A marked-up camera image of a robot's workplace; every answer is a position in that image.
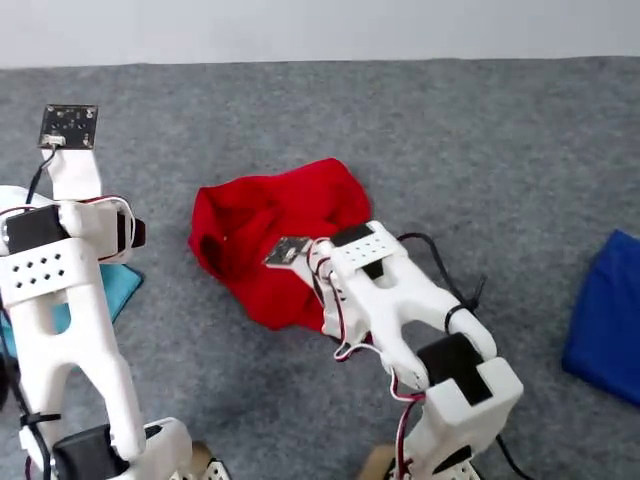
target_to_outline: circuit board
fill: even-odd
[[[52,143],[57,143],[58,148],[67,150],[92,150],[97,120],[97,105],[47,105],[38,147],[51,148]]]

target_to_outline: white wall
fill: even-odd
[[[0,67],[640,55],[637,0],[0,0]]]

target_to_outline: wooden base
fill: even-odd
[[[389,465],[396,455],[393,445],[380,445],[376,447],[365,463],[358,476],[358,480],[385,480]]]

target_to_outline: floor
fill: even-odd
[[[639,77],[631,58],[0,71],[0,179],[29,182],[46,103],[101,106],[105,192],[129,198],[149,233],[121,351],[145,417],[180,418],[234,480],[353,479],[400,415],[369,352],[336,364],[327,338],[251,322],[187,247],[199,186],[328,156],[388,229],[432,234],[463,288],[489,276],[478,315],[525,385],[504,431],[521,466],[537,479],[632,478],[637,408],[564,373],[560,356],[590,258],[614,228],[640,235]],[[432,335],[410,329],[417,343]],[[84,377],[68,387],[69,432],[102,423]],[[10,404],[3,478],[21,476],[16,426]],[[495,446],[476,463],[514,478]]]

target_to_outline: black cable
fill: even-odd
[[[533,480],[533,477],[530,477],[529,475],[527,475],[526,473],[524,473],[520,467],[518,466],[518,464],[515,462],[515,460],[513,459],[513,457],[511,456],[511,452],[509,451],[509,449],[507,448],[507,444],[504,443],[504,440],[502,438],[502,435],[498,435],[496,437],[496,442],[498,443],[498,446],[500,447],[500,450],[502,450],[502,454],[504,455],[504,458],[507,459],[507,463],[509,464],[509,466],[511,467],[511,470],[513,470],[516,475],[518,475],[520,478],[523,478],[524,480]]]
[[[40,177],[42,177],[42,172],[44,171],[45,168],[47,168],[47,165],[49,165],[51,160],[53,160],[53,157],[56,156],[57,150],[58,150],[58,146],[52,145],[51,155],[49,155],[47,159],[40,164],[40,166],[38,167],[38,170],[36,170],[36,173],[33,174],[33,178],[31,179],[31,183],[29,184],[29,191],[27,192],[27,199],[25,201],[26,205],[29,205],[33,200],[33,196],[36,193],[36,188],[38,187],[38,183],[40,183]]]
[[[7,311],[4,308],[4,303],[2,303],[2,297],[0,297],[0,312],[4,315],[4,318],[6,319],[9,318],[9,315],[7,314]],[[7,339],[5,338],[5,335],[4,335],[4,328],[0,328],[0,345],[2,346],[2,355],[6,359],[6,361],[4,362],[4,366],[5,366],[5,373],[7,375],[7,379],[9,380],[9,387],[11,388],[11,391],[13,392],[13,396],[15,397],[16,402],[18,402],[18,407],[20,408],[20,412],[22,413],[22,416],[20,418],[20,424],[22,427],[26,425],[29,428],[29,430],[31,431],[31,434],[33,435],[33,438],[38,444],[38,449],[40,450],[40,454],[42,455],[43,480],[51,480],[51,454],[49,453],[49,449],[47,448],[47,444],[44,441],[44,437],[42,436],[40,429],[36,426],[36,423],[38,421],[36,417],[40,414],[36,413],[34,417],[34,414],[32,414],[31,411],[29,410],[27,401],[25,400],[24,396],[22,395],[22,391],[20,390],[20,384],[18,383],[18,380],[16,379],[14,372],[11,366],[9,365],[9,358],[10,358],[9,348],[7,347]],[[52,415],[52,416],[40,415],[40,416],[44,417],[44,421],[58,420],[60,418],[59,415]]]
[[[442,275],[444,283],[447,284],[447,288],[449,289],[449,291],[453,293],[453,295],[462,303],[462,300],[464,299],[462,292],[458,290],[458,287],[456,287],[456,284],[454,283],[453,279],[449,276],[447,267],[444,266],[444,262],[442,261],[440,252],[438,252],[438,247],[436,247],[436,244],[433,241],[433,239],[426,233],[409,232],[409,233],[403,233],[402,235],[400,235],[398,237],[398,241],[404,242],[409,238],[419,238],[420,240],[427,242],[427,244],[429,245],[429,248],[431,249],[431,256],[433,257],[433,260],[436,262],[436,266],[438,267],[438,270],[440,270],[440,275]]]
[[[445,322],[444,322],[445,332],[449,334],[449,324],[451,322],[451,317],[453,316],[454,313],[456,313],[458,310],[462,310],[465,308],[470,312],[473,312],[478,307],[478,304],[480,302],[480,296],[482,295],[482,290],[487,281],[487,277],[485,275],[480,277],[480,281],[476,286],[476,291],[474,292],[473,297],[471,297],[470,299],[466,299],[464,295],[462,295],[462,292],[460,292],[460,290],[455,285],[455,282],[453,281],[451,276],[449,275],[449,272],[447,271],[447,268],[445,267],[444,262],[442,261],[442,257],[440,256],[440,252],[438,252],[438,247],[436,247],[436,244],[433,241],[433,239],[426,233],[410,232],[410,233],[405,233],[403,235],[400,235],[398,237],[398,241],[402,242],[409,238],[419,238],[421,240],[424,240],[429,245],[429,248],[431,249],[431,255],[433,256],[433,260],[436,262],[436,266],[438,267],[438,270],[440,270],[440,275],[442,275],[444,282],[447,284],[447,288],[449,288],[449,291],[460,302],[460,305],[456,305],[451,310],[449,310],[445,317]],[[504,440],[502,439],[501,435],[498,435],[496,437],[496,442],[498,443],[498,446],[500,447],[500,450],[502,451],[504,458],[507,460],[507,463],[509,464],[511,469],[514,471],[514,473],[516,473],[516,475],[518,475],[520,478],[523,478],[524,480],[533,480],[533,477],[530,477],[529,475],[524,473],[522,469],[518,466],[518,464],[516,464],[515,460],[511,456],[511,452],[509,452],[509,449],[507,448],[507,445],[504,443]]]

